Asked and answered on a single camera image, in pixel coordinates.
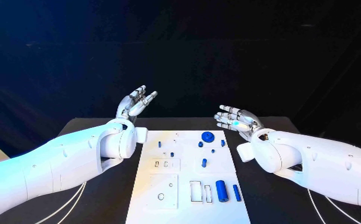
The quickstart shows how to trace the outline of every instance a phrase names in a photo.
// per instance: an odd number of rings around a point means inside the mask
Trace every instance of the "blue object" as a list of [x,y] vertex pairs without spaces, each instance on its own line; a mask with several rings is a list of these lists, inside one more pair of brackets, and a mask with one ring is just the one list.
[[238,185],[233,185],[233,190],[235,190],[235,194],[236,194],[236,199],[238,199],[238,201],[240,201],[240,195],[239,195],[239,187],[238,187]]
[[202,134],[202,140],[207,143],[212,143],[215,141],[215,134],[212,132],[204,132]]
[[202,166],[203,166],[203,167],[207,166],[207,159],[203,159]]
[[225,181],[216,181],[216,188],[217,188],[217,194],[219,194],[219,201],[227,202],[227,190],[226,190]]

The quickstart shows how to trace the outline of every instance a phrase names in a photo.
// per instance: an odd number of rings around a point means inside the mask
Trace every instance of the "table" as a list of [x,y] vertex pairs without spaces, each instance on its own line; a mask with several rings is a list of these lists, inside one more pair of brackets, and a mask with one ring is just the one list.
[[[105,124],[111,119],[75,118],[59,135]],[[261,117],[268,128],[298,133],[289,118]],[[148,130],[220,130],[213,118],[143,118],[135,126]],[[252,224],[256,223],[322,223],[315,212],[307,189],[292,181],[263,171],[256,161],[243,163],[236,147],[245,143],[238,132],[225,129],[238,178]],[[141,155],[141,144],[133,157],[95,177],[87,184],[78,205],[62,223],[125,223],[134,180]],[[35,223],[71,199],[78,190],[43,195],[0,215],[0,223]],[[334,208],[322,195],[312,192],[314,200],[327,224],[354,223]],[[361,207],[337,202],[341,209],[361,220]],[[43,223],[58,223],[72,204]]]

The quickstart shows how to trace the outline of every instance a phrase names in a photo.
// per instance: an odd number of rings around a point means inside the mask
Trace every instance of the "robotic hand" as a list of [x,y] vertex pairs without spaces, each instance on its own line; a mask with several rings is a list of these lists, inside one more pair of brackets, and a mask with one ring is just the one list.
[[147,141],[137,115],[157,96],[141,86],[122,99],[117,118],[105,125],[66,134],[28,154],[0,162],[0,214],[29,199],[81,185],[130,158]]
[[361,206],[361,149],[334,140],[275,131],[246,110],[220,106],[219,127],[239,131],[249,143],[238,146],[243,162],[261,167],[330,198]]

